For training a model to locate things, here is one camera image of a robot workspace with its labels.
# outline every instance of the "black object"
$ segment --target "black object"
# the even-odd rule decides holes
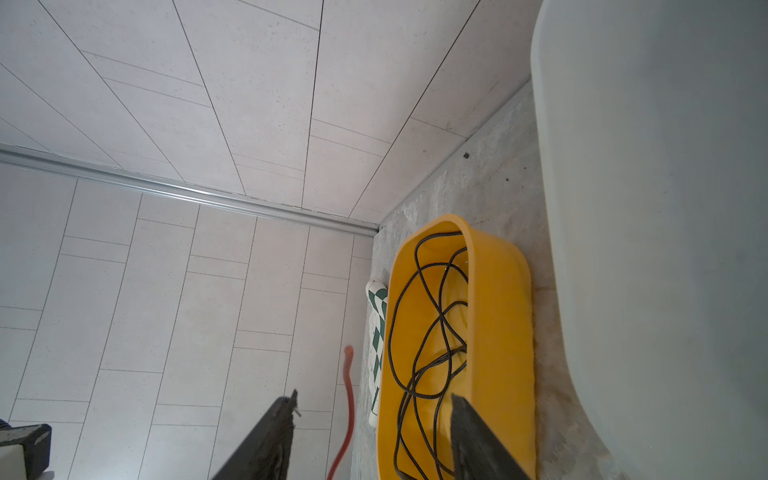
[[[451,400],[455,480],[529,480],[469,402],[458,395]]]
[[[397,301],[395,302],[395,309],[392,311],[392,326],[389,329],[389,337],[387,337],[387,358],[389,359],[389,368],[392,370],[392,377],[395,379],[395,382],[400,386],[400,388],[403,390],[402,399],[400,400],[400,407],[399,411],[397,413],[397,443],[395,445],[395,453],[394,453],[394,465],[395,465],[395,472],[400,478],[404,478],[405,480],[416,480],[411,475],[405,473],[404,471],[400,470],[400,468],[397,465],[397,455],[399,453],[400,447],[402,446],[403,451],[407,454],[407,456],[411,459],[411,462],[413,462],[413,465],[416,467],[417,470],[419,470],[419,473],[421,476],[426,480],[427,475],[424,473],[424,470],[422,469],[421,465],[416,461],[415,458],[413,458],[413,454],[411,454],[410,450],[408,449],[408,446],[406,445],[405,439],[402,437],[402,424],[405,420],[406,413],[408,411],[409,405],[413,404],[413,412],[416,417],[416,422],[419,424],[419,430],[421,430],[422,438],[424,439],[424,443],[427,445],[427,449],[429,450],[429,454],[432,456],[432,459],[435,462],[435,468],[437,469],[437,474],[440,480],[443,480],[442,473],[445,472],[448,475],[454,475],[454,472],[445,466],[443,462],[440,461],[438,458],[438,446],[437,446],[437,425],[440,415],[440,406],[442,405],[442,400],[445,398],[445,394],[448,392],[448,388],[451,385],[451,381],[467,366],[467,362],[464,361],[461,363],[461,365],[458,368],[454,369],[454,362],[453,362],[453,356],[457,355],[459,353],[467,353],[467,343],[464,341],[462,337],[459,336],[458,333],[451,327],[448,320],[445,318],[446,313],[451,311],[456,306],[467,306],[467,303],[464,300],[456,300],[455,302],[451,303],[450,305],[446,306],[445,308],[442,305],[442,291],[443,287],[445,286],[445,279],[448,278],[448,274],[451,270],[456,270],[464,279],[465,282],[468,282],[468,276],[457,265],[455,265],[453,262],[456,259],[456,257],[465,251],[467,251],[466,247],[460,248],[456,250],[453,255],[451,255],[451,259],[448,262],[436,262],[436,263],[428,263],[426,265],[422,265],[419,262],[419,248],[425,243],[435,238],[440,237],[456,237],[462,235],[462,232],[447,232],[447,233],[434,233],[432,235],[428,235],[427,237],[424,237],[419,241],[419,243],[416,244],[416,248],[414,249],[414,257],[416,262],[416,272],[411,276],[410,280],[406,283],[406,285],[402,288],[402,292],[400,292],[400,295],[397,298]],[[437,300],[435,300],[435,296],[432,295],[432,292],[429,291],[429,288],[427,286],[426,279],[424,278],[424,270],[435,268],[435,267],[443,267],[444,271],[442,274],[442,278],[440,281],[440,287],[439,291],[437,292]],[[432,305],[435,307],[435,313],[437,314],[437,318],[434,322],[432,322],[432,325],[427,329],[427,333],[424,335],[424,340],[422,340],[422,344],[419,347],[419,351],[416,353],[416,357],[413,360],[413,367],[412,367],[412,375],[410,380],[408,381],[407,385],[404,385],[400,378],[397,376],[397,372],[395,371],[395,365],[392,361],[392,337],[395,335],[395,324],[397,321],[397,312],[400,307],[400,302],[402,301],[403,296],[408,291],[408,288],[413,283],[413,280],[415,280],[416,277],[419,277],[421,279],[421,283],[424,287],[424,290],[426,291],[427,296],[429,297],[429,300],[432,302]],[[432,330],[437,326],[440,326],[440,333],[442,334],[442,339],[445,344],[445,353],[438,356],[437,358],[433,359],[430,363],[423,366],[422,368],[418,368],[417,364],[419,363],[419,358],[422,355],[422,351],[424,350],[424,345],[427,343],[427,339],[429,338],[429,335],[432,333]],[[448,333],[450,332],[451,335],[453,335],[454,338],[458,340],[458,347],[451,348],[451,344],[449,342]],[[435,368],[436,366],[442,365],[443,363],[448,363],[448,370],[447,375],[445,376],[445,385],[442,387],[442,389],[434,394],[425,394],[416,392],[416,386],[419,384],[419,380],[424,376],[424,374],[429,371],[429,369]],[[417,399],[430,399],[430,400],[437,400],[437,406],[435,407],[435,414],[432,417],[432,438],[430,439],[426,431],[424,430],[424,426],[422,424],[421,417],[419,416],[419,407],[416,404]]]
[[[285,480],[295,409],[296,390],[275,400],[213,480]]]
[[[13,428],[0,420],[0,447],[21,445],[27,478],[37,478],[51,461],[51,432],[47,423]]]

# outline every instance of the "yellow plastic tub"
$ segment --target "yellow plastic tub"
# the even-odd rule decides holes
[[[512,454],[530,478],[536,478],[535,399],[533,328],[531,324],[531,273],[518,248],[487,233],[471,228],[456,215],[445,215],[410,237],[401,247],[389,280],[389,308],[386,339],[392,335],[392,315],[400,293],[417,271],[414,252],[417,243],[434,233],[460,231],[462,235],[426,241],[419,249],[419,263],[448,262],[462,247],[454,263],[468,274],[468,282],[457,273],[446,277],[443,306],[466,300],[467,306],[454,308],[445,316],[466,341],[467,352],[456,354],[456,362],[466,359],[467,366],[453,380],[443,400],[438,421],[438,457],[453,468],[450,443],[451,393],[464,396],[488,427]],[[435,299],[444,266],[424,270],[425,281]],[[391,338],[392,363],[398,377],[407,382],[412,364],[425,334],[435,321],[437,311],[417,277],[399,305],[396,331]],[[458,342],[450,343],[452,348]],[[388,343],[382,359],[382,386],[379,407],[377,456],[379,477],[398,480],[394,468],[397,443],[397,417],[403,390],[396,383],[389,364]],[[439,329],[429,334],[422,353],[421,367],[445,351]],[[431,369],[419,383],[417,392],[441,390],[448,374],[446,364]],[[419,399],[419,414],[427,436],[432,439],[432,416],[436,401]],[[437,467],[412,413],[406,413],[402,437],[409,451],[427,477],[438,478]],[[415,478],[422,478],[402,446],[398,466]],[[451,478],[443,473],[444,478]]]

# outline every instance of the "black cable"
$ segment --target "black cable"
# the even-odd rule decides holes
[[[400,470],[400,468],[397,465],[397,456],[400,450],[400,447],[402,446],[402,449],[405,451],[407,456],[411,459],[411,462],[413,462],[413,465],[416,467],[417,470],[419,470],[419,473],[421,474],[423,480],[429,480],[427,478],[426,473],[424,473],[424,470],[422,469],[421,465],[413,458],[413,454],[408,449],[408,446],[406,445],[405,439],[402,437],[402,424],[405,421],[406,413],[408,411],[408,407],[411,405],[413,407],[413,412],[416,417],[416,423],[419,425],[419,430],[422,433],[422,438],[424,439],[424,443],[427,445],[427,449],[429,450],[429,454],[432,456],[433,460],[435,461],[435,467],[437,468],[438,477],[440,480],[443,480],[442,472],[445,472],[451,476],[454,475],[454,472],[445,466],[440,459],[438,458],[438,446],[437,446],[437,425],[440,415],[440,407],[442,406],[442,400],[445,398],[445,394],[448,392],[448,389],[451,385],[451,381],[459,374],[461,373],[464,368],[467,366],[467,362],[464,361],[455,371],[453,370],[453,356],[458,355],[459,353],[467,353],[467,343],[464,341],[464,339],[453,329],[451,324],[448,322],[448,320],[445,318],[445,315],[453,310],[457,306],[467,306],[467,302],[464,300],[456,300],[455,302],[448,305],[446,308],[442,307],[442,292],[445,287],[445,281],[448,278],[449,272],[452,270],[458,272],[465,282],[469,282],[469,278],[467,274],[459,268],[457,265],[455,265],[453,262],[456,259],[456,257],[467,251],[466,247],[463,247],[459,250],[456,250],[456,252],[451,255],[451,258],[448,262],[434,262],[434,263],[428,263],[426,265],[421,265],[419,262],[419,248],[427,241],[432,240],[434,238],[440,238],[440,237],[454,237],[457,235],[462,235],[461,232],[448,232],[448,233],[434,233],[432,235],[428,235],[427,237],[424,237],[421,239],[417,244],[416,248],[414,249],[414,258],[416,263],[416,272],[413,273],[411,278],[406,282],[405,286],[402,288],[402,292],[400,292],[397,301],[395,302],[395,308],[392,311],[392,326],[389,329],[389,336],[387,338],[387,357],[389,359],[389,368],[392,370],[392,377],[395,379],[395,382],[398,384],[398,386],[403,390],[403,395],[400,400],[400,407],[398,409],[397,414],[397,439],[396,439],[396,445],[395,445],[395,454],[394,454],[394,465],[395,465],[395,472],[398,474],[400,478],[403,480],[418,480],[415,477],[412,477],[411,475],[403,472]],[[429,290],[429,287],[427,286],[426,278],[424,277],[424,271],[431,268],[437,268],[437,267],[443,267],[443,274],[442,278],[440,280],[440,287],[438,290],[438,298],[435,300],[435,297],[432,295],[432,292]],[[429,297],[429,300],[432,302],[432,305],[435,307],[435,311],[437,312],[437,318],[435,318],[435,321],[432,322],[432,324],[427,329],[426,334],[424,335],[424,338],[422,340],[421,345],[419,346],[419,350],[416,352],[416,356],[413,360],[412,370],[411,370],[411,378],[408,380],[406,384],[403,384],[403,382],[400,380],[400,378],[397,376],[397,372],[395,371],[395,364],[392,361],[392,337],[395,333],[395,323],[397,320],[397,312],[400,307],[400,303],[402,302],[402,298],[405,296],[406,292],[408,291],[408,288],[413,283],[413,280],[416,279],[416,277],[419,277],[421,280],[422,286],[424,287],[424,290],[426,291],[427,296]],[[433,359],[431,362],[429,362],[427,365],[423,366],[422,368],[417,369],[417,365],[419,363],[419,359],[421,358],[422,352],[424,350],[424,347],[427,343],[427,340],[429,339],[429,336],[432,334],[432,331],[435,327],[440,326],[440,333],[442,336],[443,343],[445,344],[445,353],[438,356],[437,358]],[[448,338],[448,332],[451,333],[451,335],[458,340],[459,346],[452,348],[451,343],[449,342]],[[435,368],[436,366],[440,366],[443,363],[448,363],[448,372],[445,376],[445,384],[437,393],[419,393],[416,392],[416,387],[419,384],[419,381],[424,376],[427,371],[429,371],[432,368]],[[422,424],[421,416],[419,415],[419,407],[417,405],[417,399],[425,399],[425,400],[437,400],[437,406],[435,407],[435,414],[432,418],[432,442],[430,443],[429,438],[427,436],[426,431],[424,430],[424,425]]]

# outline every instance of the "green and white checkered object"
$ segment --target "green and white checkered object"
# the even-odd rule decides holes
[[[389,292],[383,283],[371,280],[366,285],[366,295],[371,303],[372,312],[368,317],[368,334],[371,348],[368,350],[368,390],[371,392],[371,407],[368,423],[372,427],[379,424],[379,389],[382,385],[382,357],[384,353],[384,325],[386,323],[386,302]]]

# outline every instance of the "red hose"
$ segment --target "red hose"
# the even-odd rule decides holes
[[[355,429],[355,394],[352,391],[352,379],[349,377],[349,369],[352,368],[352,358],[355,355],[355,350],[351,345],[344,347],[344,386],[346,387],[346,399],[349,403],[349,424],[346,427],[346,437],[344,437],[344,443],[339,449],[339,454],[336,456],[336,460],[333,461],[331,469],[328,471],[328,480],[333,479],[333,474],[336,473],[336,468],[341,463],[341,459],[346,453],[349,443],[352,441],[352,432]]]

